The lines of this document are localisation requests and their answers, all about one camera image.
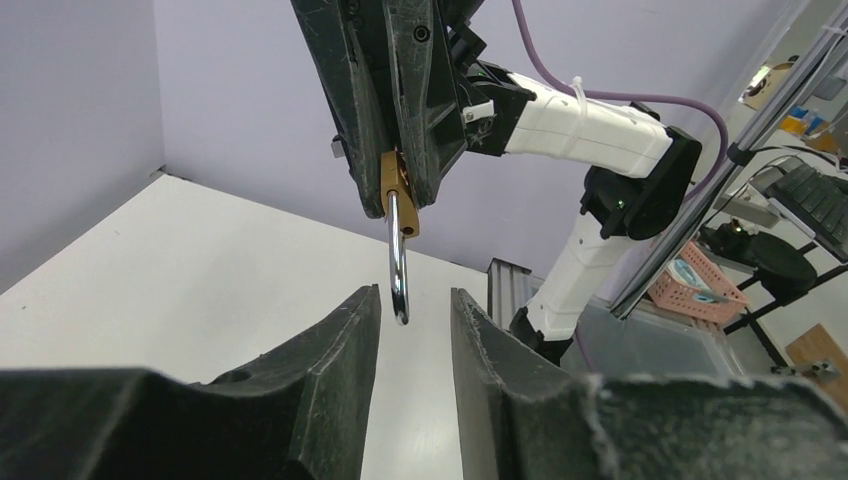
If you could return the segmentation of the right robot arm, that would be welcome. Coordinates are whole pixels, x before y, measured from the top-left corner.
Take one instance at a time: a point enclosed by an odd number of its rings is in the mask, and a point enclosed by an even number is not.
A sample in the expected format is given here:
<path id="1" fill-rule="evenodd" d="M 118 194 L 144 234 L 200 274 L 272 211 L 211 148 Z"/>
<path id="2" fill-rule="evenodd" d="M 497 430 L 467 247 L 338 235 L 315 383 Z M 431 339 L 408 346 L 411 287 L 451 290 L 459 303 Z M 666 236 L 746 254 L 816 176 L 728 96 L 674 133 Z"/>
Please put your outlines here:
<path id="1" fill-rule="evenodd" d="M 509 330 L 558 363 L 612 267 L 676 217 L 701 144 L 646 105 L 611 105 L 481 59 L 476 1 L 296 1 L 292 8 L 365 214 L 389 231 L 395 318 L 407 324 L 405 243 L 466 152 L 535 154 L 588 170 L 573 230 Z"/>

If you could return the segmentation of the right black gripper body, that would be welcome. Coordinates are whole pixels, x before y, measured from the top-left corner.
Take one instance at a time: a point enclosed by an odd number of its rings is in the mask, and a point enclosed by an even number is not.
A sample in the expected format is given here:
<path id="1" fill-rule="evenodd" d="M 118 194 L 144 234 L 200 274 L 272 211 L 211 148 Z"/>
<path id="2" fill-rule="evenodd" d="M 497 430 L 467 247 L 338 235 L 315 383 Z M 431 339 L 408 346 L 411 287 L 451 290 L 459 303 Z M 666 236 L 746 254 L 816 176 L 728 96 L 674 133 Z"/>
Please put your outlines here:
<path id="1" fill-rule="evenodd" d="M 429 1 L 431 53 L 425 88 L 424 135 L 442 156 L 464 148 L 501 156 L 508 133 L 511 83 L 480 60 L 486 43 L 471 28 L 480 1 Z"/>

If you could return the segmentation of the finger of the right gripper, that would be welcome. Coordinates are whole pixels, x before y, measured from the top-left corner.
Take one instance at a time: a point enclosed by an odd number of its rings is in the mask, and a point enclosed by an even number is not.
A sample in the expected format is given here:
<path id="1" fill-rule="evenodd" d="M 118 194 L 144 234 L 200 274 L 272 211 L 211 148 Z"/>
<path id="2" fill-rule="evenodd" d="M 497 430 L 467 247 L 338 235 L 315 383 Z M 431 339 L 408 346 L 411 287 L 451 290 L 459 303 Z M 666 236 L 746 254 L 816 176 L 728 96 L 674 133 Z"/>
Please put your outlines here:
<path id="1" fill-rule="evenodd" d="M 384 18 L 400 147 L 421 209 L 467 148 L 455 69 L 438 2 L 386 1 Z"/>
<path id="2" fill-rule="evenodd" d="M 380 158 L 397 146 L 382 1 L 292 3 L 365 215 L 384 215 Z"/>

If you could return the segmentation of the small brass padlock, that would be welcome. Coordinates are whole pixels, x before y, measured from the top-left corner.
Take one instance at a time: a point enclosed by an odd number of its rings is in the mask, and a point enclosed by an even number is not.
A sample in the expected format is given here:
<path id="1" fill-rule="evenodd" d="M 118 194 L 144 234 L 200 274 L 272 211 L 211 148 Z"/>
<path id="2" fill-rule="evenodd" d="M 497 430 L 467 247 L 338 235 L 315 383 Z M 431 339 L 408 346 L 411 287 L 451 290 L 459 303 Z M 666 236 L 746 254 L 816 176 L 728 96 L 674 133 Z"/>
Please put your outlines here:
<path id="1" fill-rule="evenodd" d="M 412 200 L 399 152 L 380 158 L 380 194 L 389 233 L 389 276 L 392 307 L 397 323 L 409 323 L 409 288 L 405 242 L 420 233 L 418 211 Z"/>

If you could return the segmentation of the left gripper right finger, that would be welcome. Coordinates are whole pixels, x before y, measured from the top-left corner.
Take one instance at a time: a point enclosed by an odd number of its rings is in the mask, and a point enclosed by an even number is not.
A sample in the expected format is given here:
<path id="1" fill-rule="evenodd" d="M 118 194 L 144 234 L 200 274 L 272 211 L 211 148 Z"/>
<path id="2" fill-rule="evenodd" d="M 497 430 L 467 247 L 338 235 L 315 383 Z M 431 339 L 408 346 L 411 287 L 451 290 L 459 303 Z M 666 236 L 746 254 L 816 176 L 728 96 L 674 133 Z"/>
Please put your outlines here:
<path id="1" fill-rule="evenodd" d="M 571 375 L 451 292 L 467 479 L 843 479 L 847 419 L 789 377 Z"/>

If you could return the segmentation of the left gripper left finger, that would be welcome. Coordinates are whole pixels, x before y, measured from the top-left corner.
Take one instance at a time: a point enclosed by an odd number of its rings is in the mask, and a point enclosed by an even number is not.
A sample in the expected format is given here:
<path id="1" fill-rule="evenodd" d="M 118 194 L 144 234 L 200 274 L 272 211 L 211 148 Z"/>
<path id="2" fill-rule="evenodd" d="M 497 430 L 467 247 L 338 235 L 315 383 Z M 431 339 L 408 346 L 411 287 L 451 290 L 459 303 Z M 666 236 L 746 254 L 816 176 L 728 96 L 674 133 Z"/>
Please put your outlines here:
<path id="1" fill-rule="evenodd" d="M 5 479 L 357 479 L 377 286 L 207 384 L 126 369 L 1 374 Z"/>

